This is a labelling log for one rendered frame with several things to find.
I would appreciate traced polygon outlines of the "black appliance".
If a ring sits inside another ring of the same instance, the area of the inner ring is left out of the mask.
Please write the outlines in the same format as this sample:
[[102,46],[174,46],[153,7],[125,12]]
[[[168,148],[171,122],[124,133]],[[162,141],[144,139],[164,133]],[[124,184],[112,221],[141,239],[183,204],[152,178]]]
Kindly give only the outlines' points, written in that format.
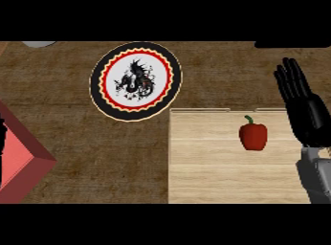
[[327,48],[331,41],[255,41],[254,47],[277,49],[277,48]]

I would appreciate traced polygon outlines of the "red bell pepper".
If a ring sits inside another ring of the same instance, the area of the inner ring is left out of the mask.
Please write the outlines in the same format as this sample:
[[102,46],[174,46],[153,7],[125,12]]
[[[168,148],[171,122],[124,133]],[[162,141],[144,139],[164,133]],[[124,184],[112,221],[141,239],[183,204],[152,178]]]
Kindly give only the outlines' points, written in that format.
[[261,151],[267,144],[267,127],[255,123],[252,117],[245,115],[248,123],[239,128],[239,140],[245,150]]

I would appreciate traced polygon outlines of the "grey round object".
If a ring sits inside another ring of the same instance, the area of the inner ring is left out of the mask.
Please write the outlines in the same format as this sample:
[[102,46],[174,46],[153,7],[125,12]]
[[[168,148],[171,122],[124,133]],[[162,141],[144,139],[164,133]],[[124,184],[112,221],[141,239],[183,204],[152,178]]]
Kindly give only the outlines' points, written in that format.
[[23,45],[29,48],[43,48],[54,43],[54,41],[22,41]]

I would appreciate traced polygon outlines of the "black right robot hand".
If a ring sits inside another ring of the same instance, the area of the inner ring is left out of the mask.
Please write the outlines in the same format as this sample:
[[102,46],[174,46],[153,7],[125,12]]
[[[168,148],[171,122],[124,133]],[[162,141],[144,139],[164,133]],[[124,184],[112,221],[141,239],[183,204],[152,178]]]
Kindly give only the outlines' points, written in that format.
[[304,147],[329,147],[331,114],[293,58],[282,59],[274,78],[296,140]]

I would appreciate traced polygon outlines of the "red square box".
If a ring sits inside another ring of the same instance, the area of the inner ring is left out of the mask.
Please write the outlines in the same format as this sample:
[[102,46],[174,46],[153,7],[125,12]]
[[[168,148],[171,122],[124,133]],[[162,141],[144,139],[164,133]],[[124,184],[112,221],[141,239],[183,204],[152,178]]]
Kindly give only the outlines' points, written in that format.
[[0,204],[19,203],[50,171],[56,160],[0,101],[7,127],[1,155]]

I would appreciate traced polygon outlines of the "black-rimmed dragon plate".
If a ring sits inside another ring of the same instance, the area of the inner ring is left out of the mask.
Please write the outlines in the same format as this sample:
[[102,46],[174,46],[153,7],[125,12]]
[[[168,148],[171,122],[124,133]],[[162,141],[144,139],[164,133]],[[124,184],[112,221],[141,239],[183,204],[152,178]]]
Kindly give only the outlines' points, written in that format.
[[181,65],[159,44],[125,43],[96,62],[88,95],[97,110],[115,121],[136,123],[158,115],[181,89]]

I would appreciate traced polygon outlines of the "pale wooden tray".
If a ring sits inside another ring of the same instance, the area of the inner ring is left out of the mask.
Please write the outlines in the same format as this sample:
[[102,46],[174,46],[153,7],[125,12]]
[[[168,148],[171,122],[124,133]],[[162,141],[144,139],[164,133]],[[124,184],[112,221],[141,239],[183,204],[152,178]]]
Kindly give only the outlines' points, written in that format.
[[[239,140],[245,115],[267,127],[261,151],[245,150]],[[295,166],[302,147],[282,108],[171,110],[168,201],[310,203]],[[319,147],[317,155],[331,159],[331,147]]]

